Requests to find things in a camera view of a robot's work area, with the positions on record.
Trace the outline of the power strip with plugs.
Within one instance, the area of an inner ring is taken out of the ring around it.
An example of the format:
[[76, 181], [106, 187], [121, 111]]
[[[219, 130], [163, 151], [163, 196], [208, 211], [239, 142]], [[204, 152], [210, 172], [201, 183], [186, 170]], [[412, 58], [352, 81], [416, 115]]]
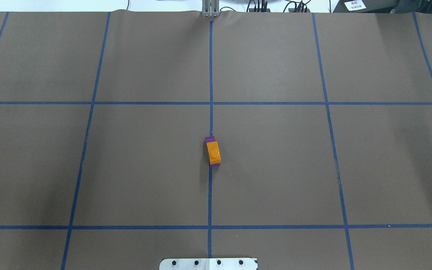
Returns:
[[287, 4], [283, 9], [283, 13], [286, 11], [289, 13], [309, 13], [308, 3], [311, 0], [286, 0]]
[[268, 5], [269, 2], [267, 0], [249, 0], [247, 2], [246, 12], [270, 12]]

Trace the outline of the black box with label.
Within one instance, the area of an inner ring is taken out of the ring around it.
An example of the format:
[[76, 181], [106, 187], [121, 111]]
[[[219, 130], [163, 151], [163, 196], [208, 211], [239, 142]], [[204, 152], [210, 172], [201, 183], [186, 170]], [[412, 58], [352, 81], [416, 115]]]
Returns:
[[399, 0], [339, 0], [332, 13], [390, 13]]

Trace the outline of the orange trapezoid block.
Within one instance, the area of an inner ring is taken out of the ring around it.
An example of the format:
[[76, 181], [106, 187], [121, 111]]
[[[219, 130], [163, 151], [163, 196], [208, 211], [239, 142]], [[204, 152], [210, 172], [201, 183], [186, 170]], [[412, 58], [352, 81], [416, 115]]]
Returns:
[[206, 143], [206, 148], [208, 151], [209, 164], [221, 164], [222, 157], [221, 151], [219, 149], [219, 145], [217, 141], [211, 141]]

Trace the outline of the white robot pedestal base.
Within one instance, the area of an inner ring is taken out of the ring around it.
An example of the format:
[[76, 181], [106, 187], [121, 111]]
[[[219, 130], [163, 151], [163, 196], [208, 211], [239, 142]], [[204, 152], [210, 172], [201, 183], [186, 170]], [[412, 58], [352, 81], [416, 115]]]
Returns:
[[172, 258], [164, 259], [160, 270], [257, 270], [256, 258]]

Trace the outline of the aluminium frame post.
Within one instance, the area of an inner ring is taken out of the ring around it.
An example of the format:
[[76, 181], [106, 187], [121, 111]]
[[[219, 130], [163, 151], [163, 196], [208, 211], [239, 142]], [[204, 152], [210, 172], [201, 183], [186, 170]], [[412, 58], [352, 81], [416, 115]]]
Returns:
[[202, 17], [219, 17], [219, 0], [202, 0]]

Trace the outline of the purple trapezoid block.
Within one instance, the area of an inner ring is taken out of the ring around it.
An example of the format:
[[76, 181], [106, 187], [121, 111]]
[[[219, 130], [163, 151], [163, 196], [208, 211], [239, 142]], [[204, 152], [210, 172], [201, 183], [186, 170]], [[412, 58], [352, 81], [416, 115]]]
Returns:
[[[205, 143], [207, 143], [207, 142], [211, 142], [211, 141], [216, 141], [216, 139], [215, 139], [214, 136], [209, 136], [209, 137], [206, 137], [206, 138], [205, 138]], [[221, 164], [215, 164], [215, 165], [210, 165], [210, 164], [209, 164], [209, 166], [210, 166], [211, 168], [219, 167], [220, 165], [221, 165]]]

